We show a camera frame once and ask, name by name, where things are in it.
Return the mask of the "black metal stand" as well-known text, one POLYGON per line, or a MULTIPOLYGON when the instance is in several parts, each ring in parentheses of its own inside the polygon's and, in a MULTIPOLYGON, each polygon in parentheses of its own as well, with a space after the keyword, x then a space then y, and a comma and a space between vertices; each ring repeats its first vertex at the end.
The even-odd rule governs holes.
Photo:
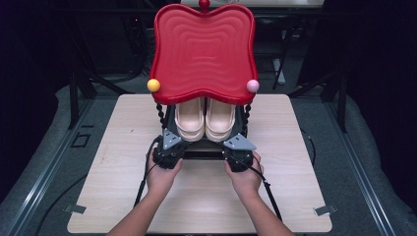
POLYGON ((79 93, 87 99, 94 99, 97 95, 97 92, 92 85, 93 82, 99 83, 118 94, 131 94, 130 91, 112 84, 102 76, 91 71, 74 71, 69 80, 71 110, 70 129, 73 129, 80 119, 79 93))
POLYGON ((305 84, 291 92, 291 98, 299 97, 313 88, 324 85, 325 88, 320 95, 322 102, 331 102, 337 97, 336 122, 342 132, 346 132, 345 114, 347 101, 347 75, 345 72, 330 72, 322 78, 305 84))

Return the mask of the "grey tape strip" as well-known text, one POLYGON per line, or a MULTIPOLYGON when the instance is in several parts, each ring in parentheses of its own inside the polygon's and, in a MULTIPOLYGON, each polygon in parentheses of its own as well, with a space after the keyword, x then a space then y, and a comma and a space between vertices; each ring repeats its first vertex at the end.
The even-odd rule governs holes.
POLYGON ((79 213, 83 214, 86 211, 85 206, 79 206, 79 205, 67 205, 64 207, 64 211, 69 213, 79 213))
POLYGON ((327 205, 327 206, 321 206, 314 209, 314 213, 317 216, 321 215, 331 215, 333 213, 337 212, 337 208, 335 205, 327 205))

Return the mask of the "person's right hand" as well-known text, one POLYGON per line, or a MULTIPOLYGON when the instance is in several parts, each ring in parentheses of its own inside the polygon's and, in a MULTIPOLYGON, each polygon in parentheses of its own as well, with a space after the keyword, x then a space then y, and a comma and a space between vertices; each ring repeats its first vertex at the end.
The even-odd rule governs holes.
POLYGON ((253 170, 247 169, 243 172, 233 172, 227 161, 224 161, 224 168, 230 177, 233 189, 241 201, 258 198, 262 178, 253 170))

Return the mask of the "person's left hand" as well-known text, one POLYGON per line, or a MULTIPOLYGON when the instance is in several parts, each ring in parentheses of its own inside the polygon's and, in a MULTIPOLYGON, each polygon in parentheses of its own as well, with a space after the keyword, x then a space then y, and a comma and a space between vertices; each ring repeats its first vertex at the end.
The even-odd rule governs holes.
POLYGON ((180 172, 183 159, 180 158, 173 169, 159 167, 153 160, 153 152, 149 157, 149 170, 147 177, 147 195, 152 198, 164 199, 173 186, 175 177, 180 172))

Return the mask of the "cream white clog shoe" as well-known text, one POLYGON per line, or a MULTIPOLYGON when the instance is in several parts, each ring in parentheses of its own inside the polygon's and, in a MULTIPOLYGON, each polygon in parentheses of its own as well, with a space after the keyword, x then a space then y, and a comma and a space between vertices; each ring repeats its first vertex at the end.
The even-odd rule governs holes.
POLYGON ((215 99, 208 100, 206 136, 212 142, 225 141, 235 123, 235 106, 215 99))
POLYGON ((180 137, 187 142, 197 142, 205 132, 202 100, 195 98, 176 105, 175 124, 180 137))

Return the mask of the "red and black shoe rack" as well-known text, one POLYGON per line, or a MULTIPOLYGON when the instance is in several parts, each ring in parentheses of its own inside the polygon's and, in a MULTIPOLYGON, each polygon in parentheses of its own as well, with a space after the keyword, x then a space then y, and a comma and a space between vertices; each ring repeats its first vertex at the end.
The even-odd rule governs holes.
MULTIPOLYGON (((155 16, 155 53, 148 90, 161 111, 162 132, 180 136, 175 124, 176 105, 195 98, 202 100, 206 136, 208 100, 235 106, 235 123, 230 136, 246 135, 248 114, 259 88, 253 56, 255 20, 252 12, 239 4, 212 10, 209 0, 200 0, 195 10, 184 4, 169 4, 155 16)), ((188 142, 189 146, 197 142, 188 142)))

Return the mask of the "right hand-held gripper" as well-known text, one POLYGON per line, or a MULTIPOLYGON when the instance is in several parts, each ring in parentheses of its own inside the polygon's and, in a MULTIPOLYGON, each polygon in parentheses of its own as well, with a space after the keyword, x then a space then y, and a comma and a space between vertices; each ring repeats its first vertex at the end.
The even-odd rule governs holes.
POLYGON ((222 143, 223 156, 232 172, 243 172, 253 165, 256 146, 240 133, 222 143))

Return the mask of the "grey metal floor rail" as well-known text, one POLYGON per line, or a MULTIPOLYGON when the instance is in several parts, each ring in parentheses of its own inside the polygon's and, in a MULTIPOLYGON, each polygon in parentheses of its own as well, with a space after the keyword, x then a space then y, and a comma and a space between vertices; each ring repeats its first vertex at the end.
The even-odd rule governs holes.
POLYGON ((68 127, 67 108, 52 126, 6 201, 0 205, 0 236, 78 236, 67 229, 114 102, 86 100, 81 118, 68 127))
POLYGON ((331 103, 324 103, 324 108, 330 117, 331 124, 341 139, 343 146, 347 152, 347 160, 349 162, 352 173, 358 184, 358 187, 362 193, 362 196, 368 206, 377 228, 380 231, 381 236, 397 236, 388 217, 383 205, 377 196, 372 183, 359 159, 358 153, 351 143, 349 135, 343 131, 336 117, 336 109, 331 103))

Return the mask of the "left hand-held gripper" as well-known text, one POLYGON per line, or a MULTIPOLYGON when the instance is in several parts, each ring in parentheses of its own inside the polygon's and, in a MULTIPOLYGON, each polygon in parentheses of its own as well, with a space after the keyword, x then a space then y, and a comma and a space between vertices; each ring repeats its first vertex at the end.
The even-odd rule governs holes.
POLYGON ((164 129, 160 141, 153 151, 152 160, 161 168, 173 169, 177 162, 184 157, 188 146, 189 143, 180 136, 164 129))

